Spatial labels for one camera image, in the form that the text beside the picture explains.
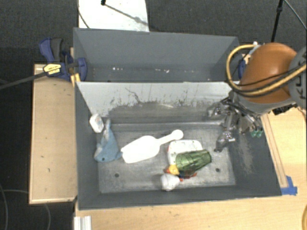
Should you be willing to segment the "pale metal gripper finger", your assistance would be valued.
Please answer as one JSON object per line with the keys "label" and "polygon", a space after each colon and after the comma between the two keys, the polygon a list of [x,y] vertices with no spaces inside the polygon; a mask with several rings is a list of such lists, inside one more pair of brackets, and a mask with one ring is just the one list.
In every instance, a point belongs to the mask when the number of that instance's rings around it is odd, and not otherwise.
{"label": "pale metal gripper finger", "polygon": [[213,103],[207,108],[207,116],[209,118],[224,116],[224,105],[222,103]]}
{"label": "pale metal gripper finger", "polygon": [[216,141],[214,152],[222,152],[229,143],[235,142],[235,140],[231,131],[224,131]]}

